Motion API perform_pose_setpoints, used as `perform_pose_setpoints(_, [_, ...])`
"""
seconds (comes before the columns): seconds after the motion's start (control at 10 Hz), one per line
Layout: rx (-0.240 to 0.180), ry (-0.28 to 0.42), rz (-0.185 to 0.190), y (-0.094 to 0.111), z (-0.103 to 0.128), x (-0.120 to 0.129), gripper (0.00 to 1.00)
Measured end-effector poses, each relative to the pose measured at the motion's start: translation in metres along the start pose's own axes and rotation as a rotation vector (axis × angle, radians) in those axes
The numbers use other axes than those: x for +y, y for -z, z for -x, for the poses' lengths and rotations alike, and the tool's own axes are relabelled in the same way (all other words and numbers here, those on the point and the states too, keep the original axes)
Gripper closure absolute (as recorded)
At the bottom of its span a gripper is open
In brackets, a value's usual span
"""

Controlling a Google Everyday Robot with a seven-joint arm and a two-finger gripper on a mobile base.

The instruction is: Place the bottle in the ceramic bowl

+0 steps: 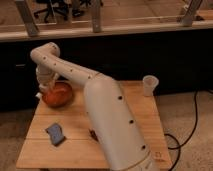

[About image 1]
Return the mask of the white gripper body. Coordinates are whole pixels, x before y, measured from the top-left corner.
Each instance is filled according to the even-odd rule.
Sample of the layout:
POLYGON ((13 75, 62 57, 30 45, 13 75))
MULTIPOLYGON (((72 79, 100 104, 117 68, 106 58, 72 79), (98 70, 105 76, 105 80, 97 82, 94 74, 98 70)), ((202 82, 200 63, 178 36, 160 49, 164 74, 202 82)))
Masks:
POLYGON ((47 92, 54 87, 55 82, 59 78, 59 74, 52 70, 45 69, 44 67, 37 67, 36 78, 39 84, 40 91, 47 92))

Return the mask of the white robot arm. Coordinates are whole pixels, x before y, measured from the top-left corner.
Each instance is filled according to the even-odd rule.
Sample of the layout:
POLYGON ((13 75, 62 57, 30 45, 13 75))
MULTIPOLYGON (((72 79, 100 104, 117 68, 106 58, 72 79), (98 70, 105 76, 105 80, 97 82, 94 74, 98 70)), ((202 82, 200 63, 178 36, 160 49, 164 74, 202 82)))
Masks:
POLYGON ((61 59, 53 42, 33 49, 30 57, 43 90, 57 74, 83 87, 86 112, 112 171, 160 171, 115 79, 61 59))

